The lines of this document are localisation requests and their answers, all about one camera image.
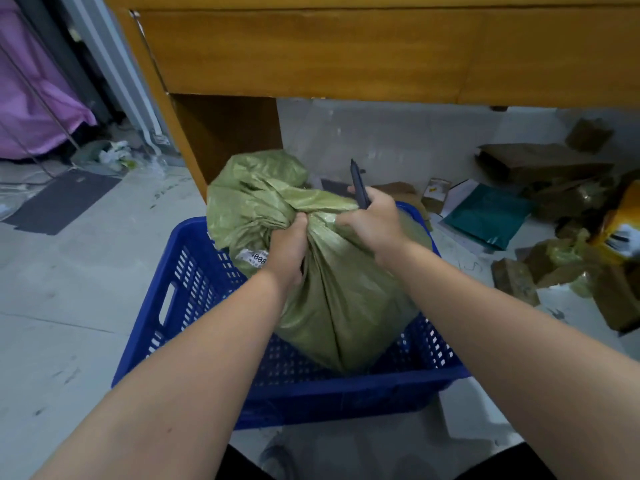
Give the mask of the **black utility knife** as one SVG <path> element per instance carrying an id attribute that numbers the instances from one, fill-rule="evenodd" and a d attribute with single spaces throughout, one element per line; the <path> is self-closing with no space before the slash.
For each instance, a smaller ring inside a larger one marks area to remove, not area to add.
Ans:
<path id="1" fill-rule="evenodd" d="M 371 205 L 371 200 L 366 191 L 366 186 L 363 183 L 361 169 L 354 159 L 350 160 L 350 174 L 353 181 L 353 194 L 359 209 L 366 210 Z"/>

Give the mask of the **large brown taped parcel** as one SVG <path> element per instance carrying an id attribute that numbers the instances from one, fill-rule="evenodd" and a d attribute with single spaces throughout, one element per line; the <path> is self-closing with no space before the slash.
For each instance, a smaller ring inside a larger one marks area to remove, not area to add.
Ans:
<path id="1" fill-rule="evenodd" d="M 640 299 L 620 266 L 601 266 L 593 285 L 593 298 L 608 327 L 620 333 L 640 327 Z"/>

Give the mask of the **green woven sack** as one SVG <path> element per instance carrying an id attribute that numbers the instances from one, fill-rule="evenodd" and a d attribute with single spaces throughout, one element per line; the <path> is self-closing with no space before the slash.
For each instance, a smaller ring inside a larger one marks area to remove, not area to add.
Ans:
<path id="1" fill-rule="evenodd" d="M 273 230 L 308 217 L 302 281 L 275 334 L 313 362 L 340 374 L 364 371 L 419 311 L 403 286 L 335 217 L 353 198 L 308 186 L 309 172 L 284 150 L 231 156 L 207 188 L 207 230 L 216 249 L 252 277 L 265 263 Z"/>

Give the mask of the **person's right hand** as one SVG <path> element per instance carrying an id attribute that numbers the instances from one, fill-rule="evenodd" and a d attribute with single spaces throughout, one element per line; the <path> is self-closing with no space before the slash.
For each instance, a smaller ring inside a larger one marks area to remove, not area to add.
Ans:
<path id="1" fill-rule="evenodd" d="M 358 238 L 370 249 L 377 263 L 391 270 L 393 261 L 409 243 L 404 233 L 396 208 L 395 200 L 388 194 L 366 187 L 371 200 L 368 209 L 357 209 L 348 212 L 359 212 Z"/>

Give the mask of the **person's black shorts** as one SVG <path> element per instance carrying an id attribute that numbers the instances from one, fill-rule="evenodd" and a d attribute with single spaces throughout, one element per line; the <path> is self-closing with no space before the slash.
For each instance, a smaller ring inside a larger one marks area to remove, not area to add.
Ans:
<path id="1" fill-rule="evenodd" d="M 279 444 L 262 452 L 256 465 L 228 445 L 214 480 L 301 480 L 289 451 Z M 454 480 L 557 480 L 526 443 L 507 448 L 468 468 Z"/>

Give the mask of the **pink cloth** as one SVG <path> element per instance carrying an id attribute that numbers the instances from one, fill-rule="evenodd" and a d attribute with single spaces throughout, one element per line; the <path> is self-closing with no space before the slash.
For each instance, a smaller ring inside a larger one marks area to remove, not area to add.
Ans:
<path id="1" fill-rule="evenodd" d="M 0 42 L 78 144 L 84 144 L 98 120 L 76 95 L 14 0 L 0 0 Z M 36 157 L 70 144 L 2 53 L 0 120 Z M 0 160 L 27 159 L 28 154 L 0 127 Z"/>

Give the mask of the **teal mailer bag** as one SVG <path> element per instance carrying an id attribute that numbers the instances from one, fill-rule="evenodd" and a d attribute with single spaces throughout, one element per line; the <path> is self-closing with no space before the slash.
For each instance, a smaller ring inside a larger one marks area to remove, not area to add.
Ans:
<path id="1" fill-rule="evenodd" d="M 487 249 L 505 251 L 534 208 L 528 199 L 478 184 L 443 221 Z"/>

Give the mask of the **wooden desk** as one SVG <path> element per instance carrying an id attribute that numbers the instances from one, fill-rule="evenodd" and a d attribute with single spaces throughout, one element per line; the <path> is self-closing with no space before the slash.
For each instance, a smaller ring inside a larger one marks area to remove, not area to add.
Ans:
<path id="1" fill-rule="evenodd" d="M 640 107 L 640 0 L 104 0 L 203 199 L 276 98 Z"/>

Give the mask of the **grey metal door frame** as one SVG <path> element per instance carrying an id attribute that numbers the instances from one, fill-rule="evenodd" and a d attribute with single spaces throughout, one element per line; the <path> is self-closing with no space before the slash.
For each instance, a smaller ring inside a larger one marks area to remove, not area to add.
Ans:
<path id="1" fill-rule="evenodd" d="M 177 154 L 124 33 L 104 0 L 60 0 L 122 111 L 156 153 Z"/>

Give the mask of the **person's right forearm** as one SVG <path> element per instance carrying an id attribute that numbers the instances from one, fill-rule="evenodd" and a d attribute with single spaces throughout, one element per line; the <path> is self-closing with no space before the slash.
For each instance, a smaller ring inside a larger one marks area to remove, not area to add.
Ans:
<path id="1" fill-rule="evenodd" d="M 640 363 L 407 239 L 375 252 L 558 480 L 640 480 Z"/>

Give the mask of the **small box with yellow print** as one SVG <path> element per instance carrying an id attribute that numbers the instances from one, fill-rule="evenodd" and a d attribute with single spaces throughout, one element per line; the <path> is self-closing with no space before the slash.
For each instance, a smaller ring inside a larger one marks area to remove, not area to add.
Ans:
<path id="1" fill-rule="evenodd" d="M 430 178 L 421 197 L 427 212 L 441 215 L 452 183 L 441 178 Z"/>

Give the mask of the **yellow and white package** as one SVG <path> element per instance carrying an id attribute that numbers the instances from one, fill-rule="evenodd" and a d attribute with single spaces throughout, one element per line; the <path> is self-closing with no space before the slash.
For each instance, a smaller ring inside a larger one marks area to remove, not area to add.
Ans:
<path id="1" fill-rule="evenodd" d="M 603 262 L 620 266 L 640 263 L 640 180 L 629 183 L 590 244 Z"/>

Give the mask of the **parcel with green wrap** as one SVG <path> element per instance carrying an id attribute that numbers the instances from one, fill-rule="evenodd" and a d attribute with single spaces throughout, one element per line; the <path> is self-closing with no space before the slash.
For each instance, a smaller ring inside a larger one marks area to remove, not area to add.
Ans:
<path id="1" fill-rule="evenodd" d="M 549 239 L 532 247 L 523 261 L 537 288 L 568 285 L 581 298 L 592 297 L 602 262 L 589 238 L 581 228 L 572 238 Z"/>

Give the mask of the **person's left hand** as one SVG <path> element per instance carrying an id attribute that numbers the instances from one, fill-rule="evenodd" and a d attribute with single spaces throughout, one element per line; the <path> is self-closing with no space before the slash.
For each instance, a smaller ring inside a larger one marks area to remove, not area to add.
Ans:
<path id="1" fill-rule="evenodd" d="M 307 249 L 307 234 L 294 235 L 292 224 L 284 229 L 273 230 L 271 233 L 266 269 L 276 276 L 281 288 L 286 292 L 302 281 L 303 261 Z"/>

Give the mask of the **dark grey floor mat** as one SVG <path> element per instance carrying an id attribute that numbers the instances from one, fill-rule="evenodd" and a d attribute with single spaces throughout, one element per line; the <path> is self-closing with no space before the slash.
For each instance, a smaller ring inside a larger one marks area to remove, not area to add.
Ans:
<path id="1" fill-rule="evenodd" d="M 98 202 L 121 178 L 70 170 L 4 218 L 14 229 L 54 236 Z"/>

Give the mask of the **blue plastic crate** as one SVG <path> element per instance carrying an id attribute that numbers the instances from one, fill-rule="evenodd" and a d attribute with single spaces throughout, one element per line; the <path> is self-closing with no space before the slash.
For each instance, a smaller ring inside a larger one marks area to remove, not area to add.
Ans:
<path id="1" fill-rule="evenodd" d="M 204 217 L 172 231 L 133 325 L 111 386 L 246 281 L 215 249 Z M 345 377 L 272 336 L 236 430 L 420 411 L 453 382 L 470 377 L 423 316 L 366 373 Z"/>

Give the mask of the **crumpled white plastic wrap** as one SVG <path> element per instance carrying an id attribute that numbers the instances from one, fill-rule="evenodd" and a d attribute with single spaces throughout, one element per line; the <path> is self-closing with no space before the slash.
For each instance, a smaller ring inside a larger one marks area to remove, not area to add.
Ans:
<path id="1" fill-rule="evenodd" d="M 110 142 L 106 149 L 99 152 L 98 161 L 116 173 L 131 171 L 138 167 L 132 148 L 127 141 Z"/>

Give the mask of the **long brown cardboard box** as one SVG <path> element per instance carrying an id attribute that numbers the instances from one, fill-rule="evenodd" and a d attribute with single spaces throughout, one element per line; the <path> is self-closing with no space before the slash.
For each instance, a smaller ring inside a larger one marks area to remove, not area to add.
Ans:
<path id="1" fill-rule="evenodd" d="M 614 167 L 562 144 L 484 144 L 478 147 L 476 162 L 491 179 L 518 185 L 584 180 Z"/>

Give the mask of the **white paper sheet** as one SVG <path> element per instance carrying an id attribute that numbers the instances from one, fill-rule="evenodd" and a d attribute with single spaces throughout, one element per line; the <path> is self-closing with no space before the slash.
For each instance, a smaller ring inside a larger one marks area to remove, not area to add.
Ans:
<path id="1" fill-rule="evenodd" d="M 444 201 L 443 209 L 440 213 L 441 217 L 448 216 L 457 206 L 459 206 L 471 193 L 480 185 L 480 182 L 474 179 L 467 179 L 452 188 L 447 193 Z"/>

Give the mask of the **person's left forearm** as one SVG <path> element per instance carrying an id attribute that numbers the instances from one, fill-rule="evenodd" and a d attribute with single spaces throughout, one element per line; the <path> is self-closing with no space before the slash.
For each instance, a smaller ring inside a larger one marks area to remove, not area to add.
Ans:
<path id="1" fill-rule="evenodd" d="M 267 266 L 144 359 L 31 480 L 213 480 L 299 273 Z"/>

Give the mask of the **thin metal rack frame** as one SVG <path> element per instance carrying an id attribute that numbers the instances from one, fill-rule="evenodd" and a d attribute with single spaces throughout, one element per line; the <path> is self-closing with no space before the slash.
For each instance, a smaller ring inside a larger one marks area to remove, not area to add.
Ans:
<path id="1" fill-rule="evenodd" d="M 23 81 L 23 83 L 25 83 L 27 85 L 27 87 L 29 88 L 30 92 L 32 93 L 32 95 L 34 97 L 36 97 L 36 99 L 38 100 L 40 106 L 43 108 L 43 110 L 48 114 L 48 116 L 57 124 L 57 126 L 59 127 L 59 129 L 62 131 L 62 133 L 64 133 L 64 135 L 66 136 L 67 140 L 71 143 L 71 145 L 73 145 L 73 147 L 76 149 L 76 152 L 79 152 L 81 150 L 81 146 L 78 144 L 78 142 L 76 141 L 76 139 L 72 136 L 72 134 L 66 129 L 66 127 L 64 126 L 64 124 L 62 123 L 62 121 L 57 117 L 57 115 L 55 114 L 55 112 L 53 112 L 53 110 L 51 109 L 51 107 L 48 105 L 48 103 L 46 102 L 46 100 L 43 98 L 43 96 L 38 92 L 37 88 L 34 87 L 34 85 L 29 81 L 29 79 L 27 78 L 27 76 L 25 75 L 25 73 L 20 69 L 19 65 L 14 62 L 14 60 L 12 59 L 10 53 L 7 51 L 7 49 L 4 48 L 4 46 L 2 45 L 2 43 L 0 42 L 0 53 L 2 53 L 4 55 L 4 57 L 6 58 L 6 60 L 9 62 L 9 64 L 11 65 L 12 69 L 14 70 L 14 72 L 16 72 L 18 74 L 18 76 L 20 77 L 20 79 Z M 28 151 L 27 147 L 25 145 L 22 144 L 21 140 L 19 140 L 19 138 L 14 135 L 10 129 L 5 126 L 5 124 L 0 120 L 0 127 L 3 128 L 3 130 L 7 133 L 7 135 L 9 135 L 16 144 L 18 144 L 18 146 L 20 146 L 20 148 L 28 154 L 28 156 L 31 158 L 31 160 L 40 167 L 40 169 L 42 170 L 42 172 L 44 174 L 46 174 L 49 177 L 49 180 L 55 180 L 59 177 L 62 176 L 62 173 L 58 174 L 58 175 L 54 175 L 52 174 L 45 166 L 44 163 L 42 163 L 41 161 L 37 160 L 36 156 L 34 154 L 32 154 L 31 152 Z"/>

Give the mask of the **flat brown parcel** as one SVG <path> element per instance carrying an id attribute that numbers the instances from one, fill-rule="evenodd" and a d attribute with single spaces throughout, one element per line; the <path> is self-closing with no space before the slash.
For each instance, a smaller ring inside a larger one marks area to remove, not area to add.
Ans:
<path id="1" fill-rule="evenodd" d="M 591 210 L 600 209 L 608 199 L 613 184 L 612 177 L 573 180 L 532 189 L 526 199 L 533 202 L 533 218 L 555 222 L 564 217 L 581 217 Z"/>

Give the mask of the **small brown cardboard box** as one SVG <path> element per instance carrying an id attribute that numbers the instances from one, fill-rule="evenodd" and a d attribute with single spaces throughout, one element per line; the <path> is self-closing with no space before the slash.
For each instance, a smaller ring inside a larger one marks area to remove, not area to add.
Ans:
<path id="1" fill-rule="evenodd" d="M 595 155 L 614 135 L 614 129 L 601 118 L 581 118 L 573 126 L 567 137 L 565 145 L 580 153 Z"/>

